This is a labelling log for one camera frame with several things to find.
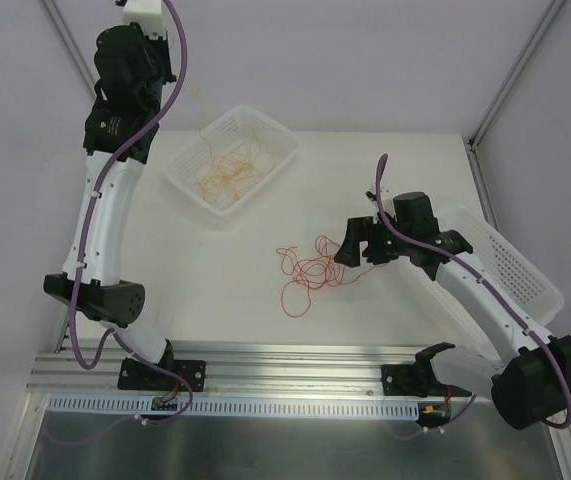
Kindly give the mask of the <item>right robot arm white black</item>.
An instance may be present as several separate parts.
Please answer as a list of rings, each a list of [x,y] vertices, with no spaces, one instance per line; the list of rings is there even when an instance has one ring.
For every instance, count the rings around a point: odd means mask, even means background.
[[[454,298],[490,345],[488,352],[449,342],[427,347],[412,364],[388,368],[386,387],[422,398],[447,387],[485,397],[516,430],[570,427],[571,336],[547,327],[562,306],[558,289],[463,206],[435,212],[423,192],[366,196],[375,212],[348,219],[335,263],[356,268],[408,259]]]

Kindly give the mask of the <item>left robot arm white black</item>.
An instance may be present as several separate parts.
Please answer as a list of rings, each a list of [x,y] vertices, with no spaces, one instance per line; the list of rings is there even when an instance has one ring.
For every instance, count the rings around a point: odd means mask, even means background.
[[[48,274],[46,294],[115,333],[144,359],[141,378],[154,389],[175,377],[169,344],[140,320],[144,287],[121,277],[121,247],[134,190],[157,132],[143,128],[161,110],[162,86],[174,78],[162,39],[136,23],[111,27],[96,41],[99,79],[85,121],[86,174],[76,232],[61,272]]]

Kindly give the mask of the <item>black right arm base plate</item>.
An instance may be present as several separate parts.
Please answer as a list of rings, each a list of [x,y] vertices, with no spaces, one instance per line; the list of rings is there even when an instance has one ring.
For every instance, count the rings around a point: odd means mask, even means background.
[[[439,382],[432,369],[413,364],[383,364],[380,367],[381,384],[385,396],[431,396],[470,397],[471,393],[462,388]]]

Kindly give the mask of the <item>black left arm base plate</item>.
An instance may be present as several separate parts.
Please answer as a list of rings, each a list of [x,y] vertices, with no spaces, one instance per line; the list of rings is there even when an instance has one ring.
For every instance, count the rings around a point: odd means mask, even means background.
[[[206,378],[207,363],[203,360],[175,359],[170,370],[187,381],[194,392],[202,392]],[[176,380],[132,358],[122,361],[117,380],[117,389],[122,391],[168,392]]]

